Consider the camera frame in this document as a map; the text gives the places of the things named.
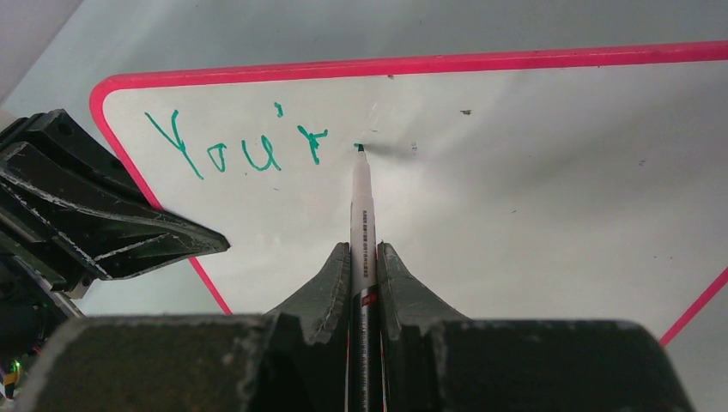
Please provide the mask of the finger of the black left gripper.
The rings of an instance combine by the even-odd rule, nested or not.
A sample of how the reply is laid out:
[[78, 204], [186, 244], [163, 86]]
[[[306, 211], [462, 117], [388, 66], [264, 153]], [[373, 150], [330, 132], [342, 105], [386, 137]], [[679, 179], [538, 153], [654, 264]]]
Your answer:
[[121, 161], [62, 109], [1, 129], [1, 255], [51, 282], [130, 279], [228, 250], [158, 209]]

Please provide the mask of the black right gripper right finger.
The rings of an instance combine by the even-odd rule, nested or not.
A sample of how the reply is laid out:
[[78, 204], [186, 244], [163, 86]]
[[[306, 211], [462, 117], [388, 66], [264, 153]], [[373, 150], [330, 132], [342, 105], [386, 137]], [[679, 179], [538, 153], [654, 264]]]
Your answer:
[[623, 319], [472, 319], [378, 247], [390, 411], [691, 411], [658, 341]]

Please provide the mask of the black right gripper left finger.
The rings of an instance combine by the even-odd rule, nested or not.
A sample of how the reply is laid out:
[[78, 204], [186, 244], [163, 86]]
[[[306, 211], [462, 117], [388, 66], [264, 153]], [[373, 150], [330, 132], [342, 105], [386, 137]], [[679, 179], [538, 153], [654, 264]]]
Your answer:
[[79, 318], [52, 335], [20, 411], [343, 411], [349, 245], [265, 314]]

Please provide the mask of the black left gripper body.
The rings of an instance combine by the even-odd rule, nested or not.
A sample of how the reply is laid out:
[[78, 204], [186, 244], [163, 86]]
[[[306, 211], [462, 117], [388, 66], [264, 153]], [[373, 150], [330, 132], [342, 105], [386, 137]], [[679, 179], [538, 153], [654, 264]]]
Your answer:
[[1, 241], [1, 368], [17, 370], [21, 359], [42, 351], [56, 330], [83, 313]]

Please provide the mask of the green capped white marker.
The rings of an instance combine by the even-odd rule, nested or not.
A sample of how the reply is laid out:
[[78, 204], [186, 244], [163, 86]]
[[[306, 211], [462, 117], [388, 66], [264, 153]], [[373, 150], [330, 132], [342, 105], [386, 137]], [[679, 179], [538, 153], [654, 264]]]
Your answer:
[[376, 232], [367, 153], [356, 145], [350, 207], [349, 411], [383, 409]]

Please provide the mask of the red framed whiteboard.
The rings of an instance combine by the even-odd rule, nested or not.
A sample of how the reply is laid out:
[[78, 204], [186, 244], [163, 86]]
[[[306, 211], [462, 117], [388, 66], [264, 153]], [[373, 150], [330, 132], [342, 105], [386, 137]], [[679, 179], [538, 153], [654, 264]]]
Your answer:
[[116, 75], [94, 122], [156, 207], [224, 234], [192, 265], [270, 309], [349, 236], [474, 318], [626, 318], [673, 340], [727, 282], [725, 41]]

